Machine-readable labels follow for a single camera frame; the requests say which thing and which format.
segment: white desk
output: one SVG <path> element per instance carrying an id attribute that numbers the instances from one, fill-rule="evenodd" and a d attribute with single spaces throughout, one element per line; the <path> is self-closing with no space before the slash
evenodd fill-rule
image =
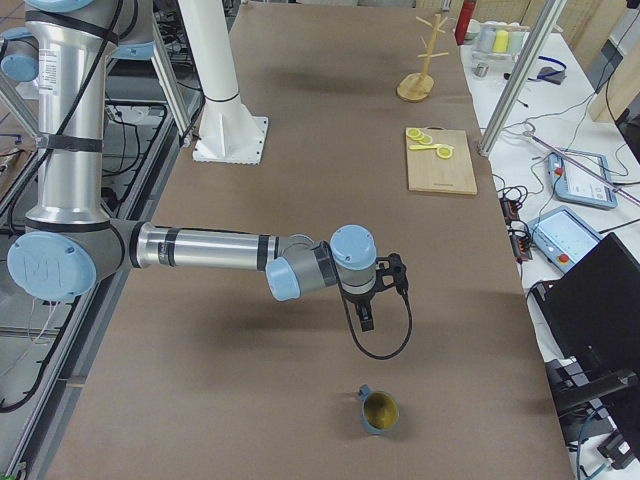
<path id="1" fill-rule="evenodd" d="M 478 63 L 478 60 L 473 59 L 471 52 L 471 47 L 462 47 L 462 62 L 465 67 L 469 90 L 473 95 L 478 124 L 481 128 L 484 128 L 487 126 L 507 83 L 503 78 L 503 73 L 510 72 L 513 68 L 513 63 L 500 64 L 499 62 L 490 62 L 488 75 L 485 78 L 478 78 L 472 72 L 472 68 Z M 529 108 L 520 103 L 516 104 L 509 116 L 507 125 L 521 122 L 527 117 L 561 112 L 572 105 L 580 103 L 593 93 L 591 84 L 560 34 L 552 34 L 550 36 L 543 49 L 543 54 L 564 62 L 568 66 L 567 78 L 560 86 L 549 82 L 527 82 L 519 98 L 528 104 Z M 549 65 L 548 62 L 543 61 L 538 61 L 538 63 L 539 65 L 534 67 L 533 72 L 537 72 L 542 66 Z M 537 135 L 551 145 L 561 148 L 568 147 L 575 128 L 582 119 L 589 103 L 586 102 L 584 105 L 576 107 L 561 116 L 533 120 L 532 123 L 536 126 Z M 511 130 L 522 131 L 522 126 L 513 127 Z M 620 166 L 615 160 L 614 153 L 623 143 L 621 135 L 613 124 L 595 123 L 587 113 L 571 148 L 601 153 L 607 157 L 609 168 L 619 171 Z M 536 192 L 540 190 L 540 185 L 532 175 L 530 167 L 533 163 L 546 156 L 547 153 L 542 147 L 524 137 L 503 133 L 491 152 L 489 160 L 494 173 L 504 178 L 508 186 L 525 185 L 530 191 Z M 618 152 L 618 157 L 629 169 L 629 175 L 625 178 L 614 175 L 614 181 L 629 182 L 640 180 L 640 165 L 638 165 L 633 154 L 626 146 Z M 544 191 L 538 195 L 529 196 L 526 200 L 522 210 L 520 210 L 520 216 L 524 221 L 537 218 L 540 208 L 551 196 L 551 182 L 546 173 L 545 163 L 540 163 L 535 168 L 535 171 L 544 184 Z M 496 185 L 498 187 L 502 186 L 500 180 L 496 180 Z M 630 193 L 640 196 L 640 185 L 627 188 Z M 569 205 L 571 209 L 596 230 L 616 226 L 640 217 L 640 209 L 620 197 L 618 197 L 618 207 L 611 211 L 566 204 L 554 198 L 549 202 L 543 213 L 549 212 L 560 205 Z M 616 234 L 633 255 L 640 259 L 640 223 L 616 230 Z M 528 289 L 538 280 L 557 279 L 562 275 L 559 270 L 546 261 L 546 258 L 539 251 L 534 249 L 533 257 L 533 261 L 526 262 L 523 265 L 522 285 L 525 289 Z M 533 299 L 529 300 L 529 311 L 536 328 L 538 345 L 545 361 L 561 358 L 560 350 Z M 596 446 L 605 438 L 606 435 L 594 437 L 583 445 L 580 463 L 584 465 L 589 473 L 593 472 L 604 461 L 603 457 L 597 452 Z M 575 461 L 575 455 L 572 454 L 571 456 L 572 460 Z M 607 469 L 598 478 L 601 480 L 637 480 L 640 478 L 640 462 L 634 461 L 623 471 Z"/>

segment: black monitor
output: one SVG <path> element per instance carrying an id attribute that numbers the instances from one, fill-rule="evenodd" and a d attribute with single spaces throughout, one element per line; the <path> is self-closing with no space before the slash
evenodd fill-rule
<path id="1" fill-rule="evenodd" d="M 640 375 L 640 264 L 611 233 L 556 282 L 544 313 L 565 357 L 590 380 L 620 369 Z M 640 388 L 601 398 L 640 458 Z"/>

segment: table top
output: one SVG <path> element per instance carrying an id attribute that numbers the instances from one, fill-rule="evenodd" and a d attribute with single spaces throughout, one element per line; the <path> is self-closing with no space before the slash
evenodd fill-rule
<path id="1" fill-rule="evenodd" d="M 574 150 L 603 154 L 607 157 L 610 169 L 623 173 L 624 169 L 616 160 L 617 152 L 617 157 L 624 163 L 629 174 L 624 177 L 613 175 L 613 180 L 618 182 L 640 180 L 640 165 L 626 146 L 617 128 L 610 123 L 594 122 L 586 113 L 593 100 L 594 89 L 560 34 L 549 36 L 542 50 L 542 55 L 556 58 L 565 63 L 568 67 L 567 78 L 560 86 L 549 82 L 527 82 L 519 98 L 528 107 L 520 103 L 516 104 L 506 125 L 522 122 L 528 117 L 562 112 L 587 100 L 563 115 L 533 118 L 531 121 L 536 127 L 536 134 L 547 143 L 560 148 L 571 145 Z M 487 77 L 478 78 L 473 74 L 473 67 L 478 63 L 478 60 L 472 56 L 472 47 L 463 46 L 461 57 L 469 90 L 473 96 L 478 123 L 481 127 L 485 127 L 507 83 L 502 74 L 510 72 L 513 63 L 491 62 Z M 537 72 L 546 65 L 548 65 L 547 62 L 538 61 L 532 71 Z M 523 127 L 512 127 L 509 130 L 521 132 Z M 565 203 L 556 198 L 550 200 L 552 185 L 546 174 L 545 162 L 533 166 L 534 171 L 543 182 L 542 186 L 531 171 L 532 165 L 544 158 L 546 154 L 544 149 L 529 140 L 503 132 L 489 156 L 494 173 L 502 177 L 508 186 L 525 185 L 531 192 L 540 192 L 530 196 L 524 202 L 520 211 L 523 220 L 531 221 L 537 218 L 543 207 L 542 214 L 561 205 L 566 205 L 574 210 L 596 230 L 610 228 L 640 217 L 640 209 L 621 197 L 618 197 L 618 206 L 611 211 Z M 497 179 L 496 185 L 497 188 L 502 187 L 502 181 Z M 633 195 L 640 196 L 640 185 L 628 187 L 628 189 Z M 640 223 L 617 230 L 616 234 L 634 256 L 640 259 Z M 523 265 L 522 285 L 525 289 L 539 280 L 553 280 L 562 276 L 559 270 L 546 261 L 542 253 L 534 250 L 533 256 L 533 261 Z M 529 300 L 529 309 L 536 329 L 538 345 L 545 361 L 562 358 L 560 349 L 553 339 L 540 309 L 532 298 Z M 604 461 L 597 452 L 596 446 L 605 438 L 606 435 L 593 437 L 585 444 L 581 454 L 581 463 L 587 471 L 594 471 Z M 598 476 L 603 480 L 632 480 L 639 477 L 640 462 L 638 461 L 634 461 L 625 470 L 609 469 Z"/>
<path id="2" fill-rule="evenodd" d="M 270 118 L 262 163 L 183 151 L 154 218 L 316 239 L 366 226 L 407 264 L 407 349 L 359 353 L 335 289 L 277 303 L 260 273 L 135 271 L 49 478 L 571 478 L 488 162 L 472 154 L 477 196 L 408 191 L 405 127 L 480 138 L 451 34 L 430 98 L 395 96 L 419 68 L 415 15 L 242 6 L 232 45 L 243 101 Z M 362 341 L 392 350 L 401 299 L 379 295 L 374 315 Z M 388 435 L 359 424 L 363 383 L 400 405 Z"/>

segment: blue mug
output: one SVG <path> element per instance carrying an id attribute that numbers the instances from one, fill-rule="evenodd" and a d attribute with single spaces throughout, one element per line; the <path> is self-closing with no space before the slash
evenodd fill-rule
<path id="1" fill-rule="evenodd" d="M 358 398 L 360 421 L 367 433 L 380 435 L 398 423 L 398 404 L 387 392 L 372 391 L 368 385 L 362 385 L 358 390 Z"/>

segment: cutting board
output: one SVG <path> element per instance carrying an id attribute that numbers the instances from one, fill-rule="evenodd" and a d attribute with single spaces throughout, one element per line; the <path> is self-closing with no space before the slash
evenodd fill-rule
<path id="1" fill-rule="evenodd" d="M 478 187 L 464 130 L 419 129 L 429 135 L 433 143 L 453 146 L 453 156 L 447 160 L 438 157 L 435 150 L 409 150 L 409 145 L 417 145 L 418 142 L 407 137 L 408 130 L 405 130 L 405 150 L 409 190 L 477 195 Z"/>

